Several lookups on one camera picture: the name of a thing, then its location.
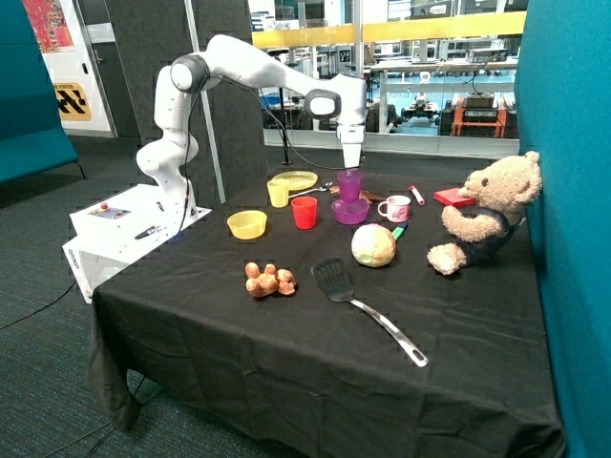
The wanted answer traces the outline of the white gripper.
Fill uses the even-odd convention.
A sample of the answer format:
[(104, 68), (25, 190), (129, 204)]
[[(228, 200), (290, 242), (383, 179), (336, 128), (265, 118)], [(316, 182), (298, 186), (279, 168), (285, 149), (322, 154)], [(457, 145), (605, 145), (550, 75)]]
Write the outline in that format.
[(339, 124), (337, 137), (340, 140), (343, 152), (344, 167), (347, 176), (356, 173), (361, 164), (362, 144), (365, 139), (364, 125)]

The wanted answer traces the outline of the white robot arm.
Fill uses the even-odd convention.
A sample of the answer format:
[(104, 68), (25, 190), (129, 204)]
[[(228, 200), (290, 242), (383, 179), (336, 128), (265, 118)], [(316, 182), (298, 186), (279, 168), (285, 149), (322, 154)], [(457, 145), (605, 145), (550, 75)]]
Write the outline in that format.
[(195, 207), (192, 186), (179, 171), (199, 149), (189, 129), (192, 104), (198, 94), (223, 79), (252, 89), (278, 87), (301, 95), (309, 117), (336, 120), (344, 167), (360, 166), (367, 116), (362, 77), (340, 73), (327, 80), (315, 79), (250, 44), (219, 34), (205, 51), (181, 56), (158, 74), (154, 122), (161, 129), (161, 138), (137, 153), (137, 165), (157, 184), (160, 196), (153, 203), (164, 216), (189, 213)]

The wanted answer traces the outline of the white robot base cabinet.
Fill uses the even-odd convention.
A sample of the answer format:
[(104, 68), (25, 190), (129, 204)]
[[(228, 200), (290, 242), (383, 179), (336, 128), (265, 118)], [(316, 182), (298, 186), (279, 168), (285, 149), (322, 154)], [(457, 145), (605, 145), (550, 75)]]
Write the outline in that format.
[[(76, 236), (63, 251), (84, 301), (90, 303), (99, 285), (210, 212), (193, 202), (185, 206), (183, 199), (165, 198), (157, 185), (138, 184), (70, 214)], [(151, 226), (162, 230), (135, 239)]]

